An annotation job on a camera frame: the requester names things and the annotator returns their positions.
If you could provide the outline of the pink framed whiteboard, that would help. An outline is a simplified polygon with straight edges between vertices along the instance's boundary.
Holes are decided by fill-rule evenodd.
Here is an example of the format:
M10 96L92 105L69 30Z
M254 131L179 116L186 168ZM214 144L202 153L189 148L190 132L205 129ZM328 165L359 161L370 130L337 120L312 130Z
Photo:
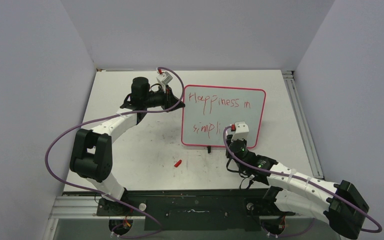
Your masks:
M184 88L181 142L186 146L223 147L223 130L245 122L247 146L257 145L266 92L258 88L190 84Z

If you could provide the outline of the red marker cap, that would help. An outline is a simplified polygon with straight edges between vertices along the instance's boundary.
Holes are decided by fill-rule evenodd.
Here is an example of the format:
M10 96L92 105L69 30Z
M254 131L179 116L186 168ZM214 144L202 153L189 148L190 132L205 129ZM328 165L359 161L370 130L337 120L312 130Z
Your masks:
M180 160L178 160L173 166L175 167L175 168L177 168L177 167L179 167L179 165L182 163L182 160L180 159Z

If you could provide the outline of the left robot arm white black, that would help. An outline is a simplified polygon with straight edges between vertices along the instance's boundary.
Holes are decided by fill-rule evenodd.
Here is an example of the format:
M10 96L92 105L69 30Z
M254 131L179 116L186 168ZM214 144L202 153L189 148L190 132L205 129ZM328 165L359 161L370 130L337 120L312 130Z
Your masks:
M104 206L118 216L128 213L131 208L127 189L112 174L113 143L128 129L138 125L149 108L161 107L165 112L172 112L186 106L173 94L169 81L167 74L161 74L158 89L153 91L146 77L135 77L131 92L116 117L91 129L81 128L75 134L69 169L92 183L100 191Z

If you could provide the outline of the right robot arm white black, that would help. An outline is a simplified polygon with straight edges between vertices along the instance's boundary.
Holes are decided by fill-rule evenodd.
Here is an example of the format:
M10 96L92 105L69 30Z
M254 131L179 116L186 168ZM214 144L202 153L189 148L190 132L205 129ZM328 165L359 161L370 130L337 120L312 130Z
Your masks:
M238 172L269 186L263 209L269 214L291 212L327 223L337 234L356 240L369 218L369 206L349 181L340 183L316 179L289 168L247 148L247 141L236 134L223 135L226 157Z

